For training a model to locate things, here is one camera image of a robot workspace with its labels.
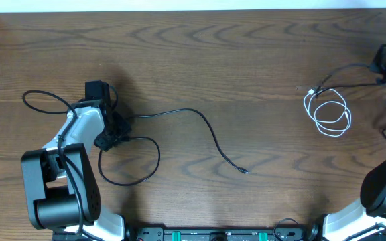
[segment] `coiled white cable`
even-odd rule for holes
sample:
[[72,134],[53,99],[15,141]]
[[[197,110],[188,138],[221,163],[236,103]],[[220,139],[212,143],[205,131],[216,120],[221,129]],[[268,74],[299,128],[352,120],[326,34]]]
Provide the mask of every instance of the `coiled white cable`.
[[[341,135],[343,135],[343,133],[345,133],[345,131],[347,131],[349,129],[349,127],[351,126],[351,111],[349,110],[348,106],[346,105],[346,101],[345,99],[337,92],[335,91],[334,89],[330,89],[331,91],[333,91],[334,93],[336,93],[341,99],[342,99],[342,102],[337,102],[337,101],[327,101],[323,104],[321,104],[319,107],[317,107],[314,111],[314,116],[311,115],[310,111],[310,107],[311,107],[311,101],[312,99],[317,95],[317,93],[315,93],[314,90],[309,90],[308,91],[308,94],[305,96],[305,98],[303,99],[303,105],[305,106],[305,110],[306,112],[308,113],[308,116],[315,122],[315,125],[316,125],[316,128],[324,135],[326,136],[329,136],[329,137],[340,137]],[[308,105],[306,106],[306,99],[310,97],[309,99],[309,103]],[[341,116],[339,118],[337,118],[336,120],[319,120],[316,118],[316,115],[317,115],[317,112],[318,110],[320,110],[323,106],[327,105],[327,104],[338,104],[340,106],[342,106],[344,108],[344,111],[343,113],[341,114]],[[328,127],[325,127],[322,123],[337,123],[338,121],[340,121],[343,117],[346,117],[346,126],[345,128],[343,129],[331,129],[331,128],[328,128]]]

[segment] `black cable end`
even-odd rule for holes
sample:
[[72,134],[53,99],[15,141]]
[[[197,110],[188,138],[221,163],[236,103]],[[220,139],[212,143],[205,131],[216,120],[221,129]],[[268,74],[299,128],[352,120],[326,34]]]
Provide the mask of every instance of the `black cable end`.
[[249,174],[249,171],[247,171],[245,168],[242,168],[242,167],[240,167],[238,169],[238,171],[240,171],[241,173],[244,173],[244,174]]

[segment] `wood grain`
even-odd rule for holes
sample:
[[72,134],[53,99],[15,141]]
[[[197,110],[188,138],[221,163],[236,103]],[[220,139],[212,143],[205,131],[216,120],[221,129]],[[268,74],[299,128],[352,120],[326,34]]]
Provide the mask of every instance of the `wood grain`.
[[[152,137],[162,149],[148,182],[110,185],[97,175],[97,150],[90,155],[102,202],[128,222],[272,226],[338,211],[386,159],[373,124],[386,89],[341,91],[353,126],[337,139],[318,133],[302,99],[331,69],[370,62],[385,42],[380,9],[0,14],[0,240],[51,235],[29,223],[20,157],[48,142],[65,118],[31,111],[22,93],[47,90],[75,102],[84,82],[97,79],[116,87],[125,115],[202,111],[223,151],[251,171],[242,175],[224,162],[194,113],[136,120],[132,136]],[[332,81],[374,77],[356,69]],[[30,100],[63,108],[43,96]],[[103,170],[132,181],[149,173],[156,157],[152,143],[133,141],[104,153]]]

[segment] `wooden tabletop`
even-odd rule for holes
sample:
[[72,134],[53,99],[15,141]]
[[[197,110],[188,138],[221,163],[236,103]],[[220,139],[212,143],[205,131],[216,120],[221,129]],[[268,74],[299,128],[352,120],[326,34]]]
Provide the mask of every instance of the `wooden tabletop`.
[[[224,162],[194,113],[136,120],[131,136],[152,137],[162,150],[149,181],[106,183],[98,149],[90,154],[102,203],[128,222],[261,227],[337,212],[386,160],[375,124],[386,89],[341,90],[353,120],[339,138],[316,130],[302,100],[332,69],[370,63],[384,43],[382,9],[0,14],[0,240],[51,237],[29,222],[20,158],[53,138],[66,117],[34,112],[21,95],[46,90],[76,102],[90,80],[115,86],[124,115],[198,109],[227,156],[251,171],[243,175]],[[356,68],[331,81],[375,77]],[[51,98],[29,99],[65,109]],[[104,153],[103,171],[133,181],[156,159],[153,143],[132,141]]]

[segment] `white backdrop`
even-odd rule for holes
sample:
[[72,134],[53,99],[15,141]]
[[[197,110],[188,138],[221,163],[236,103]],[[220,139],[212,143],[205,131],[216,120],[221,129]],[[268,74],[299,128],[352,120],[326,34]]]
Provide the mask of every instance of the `white backdrop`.
[[0,13],[386,8],[386,0],[0,0]]

